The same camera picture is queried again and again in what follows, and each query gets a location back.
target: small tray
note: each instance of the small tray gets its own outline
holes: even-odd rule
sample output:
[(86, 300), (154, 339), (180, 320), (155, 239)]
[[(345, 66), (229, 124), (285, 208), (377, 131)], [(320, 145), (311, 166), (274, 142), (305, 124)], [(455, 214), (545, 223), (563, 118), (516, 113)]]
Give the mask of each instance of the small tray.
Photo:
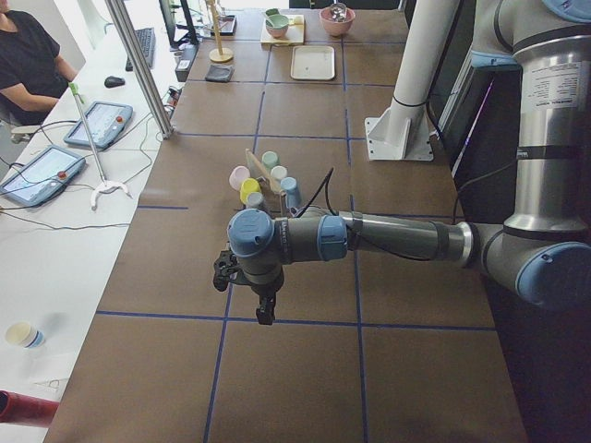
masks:
[(292, 55), (294, 80), (332, 80), (334, 48), (332, 46), (296, 46)]

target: metal pole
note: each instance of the metal pole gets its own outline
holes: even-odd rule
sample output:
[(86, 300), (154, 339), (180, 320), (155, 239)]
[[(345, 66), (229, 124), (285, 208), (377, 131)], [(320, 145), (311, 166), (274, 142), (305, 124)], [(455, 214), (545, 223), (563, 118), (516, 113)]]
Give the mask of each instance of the metal pole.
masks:
[(94, 144), (94, 139), (92, 138), (92, 130), (90, 129), (89, 121), (84, 114), (84, 110), (82, 109), (82, 104), (80, 103), (80, 96), (78, 95), (78, 91), (76, 90), (75, 86), (70, 86), (72, 89), (72, 93), (74, 94), (74, 101), (76, 102), (76, 106), (78, 107), (78, 112), (80, 113), (80, 120), (82, 120), (82, 124), (84, 125), (84, 130), (86, 131), (86, 137), (89, 138), (90, 143), (90, 150), (92, 150), (92, 155), (94, 156), (94, 160), (96, 161), (96, 166), (99, 169), (99, 176), (103, 182), (107, 181), (107, 176), (104, 174), (103, 167), (101, 166), (101, 161), (99, 160), (99, 153), (96, 150), (96, 145)]
[(121, 42), (126, 47), (127, 55), (131, 59), (139, 86), (144, 93), (151, 113), (156, 119), (163, 138), (169, 138), (173, 133), (173, 126), (170, 123), (168, 113), (164, 109), (158, 89), (151, 76), (150, 68), (139, 46), (138, 37), (136, 37), (136, 32), (127, 13), (126, 6), (123, 0), (105, 0), (105, 2), (119, 33), (119, 37), (121, 37)]

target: label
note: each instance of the label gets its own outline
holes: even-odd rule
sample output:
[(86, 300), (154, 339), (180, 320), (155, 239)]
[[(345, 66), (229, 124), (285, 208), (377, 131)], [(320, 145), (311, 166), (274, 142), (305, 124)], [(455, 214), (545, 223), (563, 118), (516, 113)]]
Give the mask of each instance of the label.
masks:
[(547, 109), (585, 109), (589, 63), (565, 63), (524, 72), (521, 113)]

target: tablet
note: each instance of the tablet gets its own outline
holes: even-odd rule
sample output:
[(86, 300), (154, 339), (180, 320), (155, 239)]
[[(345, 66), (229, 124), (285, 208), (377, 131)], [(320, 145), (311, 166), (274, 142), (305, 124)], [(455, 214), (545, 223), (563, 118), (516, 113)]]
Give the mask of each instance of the tablet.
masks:
[(84, 157), (51, 145), (1, 184), (0, 195), (26, 207), (40, 206), (63, 191), (85, 164)]
[[(126, 127), (132, 114), (133, 108), (128, 104), (93, 102), (84, 115), (89, 122), (96, 149), (104, 150), (111, 146)], [(90, 146), (81, 119), (68, 131), (64, 141), (68, 145)]]

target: blue joint cap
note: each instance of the blue joint cap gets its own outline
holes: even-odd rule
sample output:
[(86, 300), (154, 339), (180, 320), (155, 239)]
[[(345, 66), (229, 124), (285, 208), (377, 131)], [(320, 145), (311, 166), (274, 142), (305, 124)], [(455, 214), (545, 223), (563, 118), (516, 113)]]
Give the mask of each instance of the blue joint cap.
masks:
[(347, 255), (347, 229), (341, 217), (325, 215), (320, 219), (317, 247), (318, 254), (324, 261)]
[(519, 270), (515, 291), (529, 303), (558, 311), (591, 299), (591, 246), (566, 242), (551, 245)]
[(228, 224), (230, 247), (238, 257), (254, 257), (271, 243), (275, 225), (262, 210), (241, 210)]
[(520, 69), (521, 66), (510, 54), (492, 54), (472, 51), (472, 67), (488, 71), (508, 71)]
[(560, 18), (575, 23), (591, 23), (589, 0), (542, 0), (542, 2)]

